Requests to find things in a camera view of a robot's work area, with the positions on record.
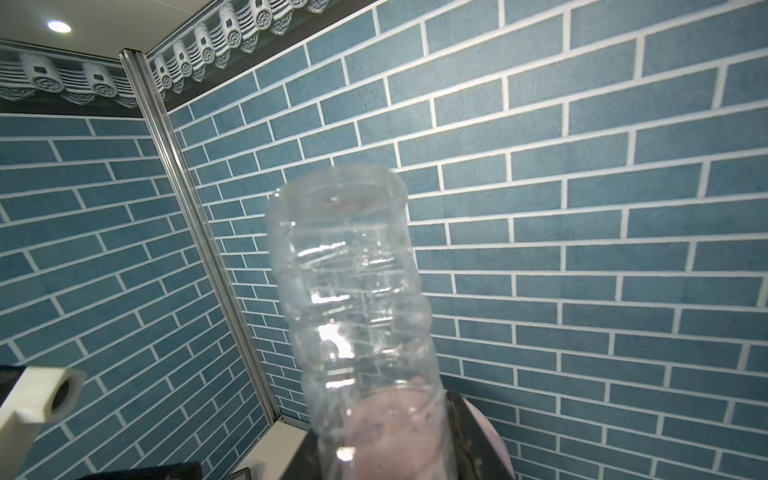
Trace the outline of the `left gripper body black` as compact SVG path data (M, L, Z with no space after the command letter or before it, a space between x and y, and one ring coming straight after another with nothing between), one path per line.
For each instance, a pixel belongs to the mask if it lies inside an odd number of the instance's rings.
M93 473L80 480L202 480L200 462L186 462L172 465L143 467L128 470L114 470Z

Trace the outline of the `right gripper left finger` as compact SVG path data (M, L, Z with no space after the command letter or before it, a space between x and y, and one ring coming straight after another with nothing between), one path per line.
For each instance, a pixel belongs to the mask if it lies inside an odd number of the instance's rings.
M317 435L309 430L289 461L281 480L321 480Z

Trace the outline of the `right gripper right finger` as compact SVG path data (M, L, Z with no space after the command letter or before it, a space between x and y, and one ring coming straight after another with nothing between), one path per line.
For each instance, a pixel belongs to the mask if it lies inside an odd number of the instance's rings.
M458 478L506 479L505 466L464 404L464 399L456 392L446 393Z

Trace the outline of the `clear ribbed bottle white cap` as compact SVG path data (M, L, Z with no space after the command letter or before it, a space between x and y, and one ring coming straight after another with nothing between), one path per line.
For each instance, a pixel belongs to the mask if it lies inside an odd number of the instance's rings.
M269 202L269 254L326 479L453 479L435 346L390 169L292 179Z

